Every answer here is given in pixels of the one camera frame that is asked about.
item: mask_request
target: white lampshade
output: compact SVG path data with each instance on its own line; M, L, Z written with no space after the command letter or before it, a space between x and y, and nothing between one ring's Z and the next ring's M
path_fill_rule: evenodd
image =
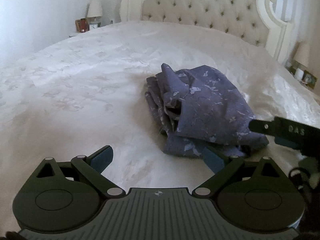
M305 42L301 42L299 44L299 48L297 53L294 55L294 60L299 62L301 65L308 67L309 65L309 54L310 54L310 46Z
M102 5L99 0L92 0L88 10L88 18L102 16Z

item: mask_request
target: gray metal plate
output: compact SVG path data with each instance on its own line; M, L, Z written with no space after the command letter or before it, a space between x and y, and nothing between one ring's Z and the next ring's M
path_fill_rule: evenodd
M123 198L108 200L97 217L79 229L20 234L28 240L292 240L298 235L293 228L276 234L239 229L224 220L210 200L194 198L186 188L133 188Z

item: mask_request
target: square clock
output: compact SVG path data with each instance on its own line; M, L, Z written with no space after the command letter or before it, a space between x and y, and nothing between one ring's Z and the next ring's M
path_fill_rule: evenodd
M89 31L93 29L98 29L100 27L101 23L90 23L89 24Z

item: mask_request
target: white bedspread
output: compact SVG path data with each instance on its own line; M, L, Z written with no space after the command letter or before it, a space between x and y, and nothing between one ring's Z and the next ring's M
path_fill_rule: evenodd
M69 161L104 145L114 160L103 175L130 187L188 187L212 172L201 160L165 155L144 98L146 78L161 71L209 65L243 93L257 118L278 115L320 127L320 107L264 48L213 29L129 22L54 44L0 69L0 234L19 230L12 200L43 158ZM270 145L288 172L297 152Z

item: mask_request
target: headboard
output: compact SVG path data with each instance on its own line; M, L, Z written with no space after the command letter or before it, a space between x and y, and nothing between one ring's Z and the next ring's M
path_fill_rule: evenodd
M276 18L270 0L122 0L120 16L218 29L264 46L281 64L292 31L292 24Z

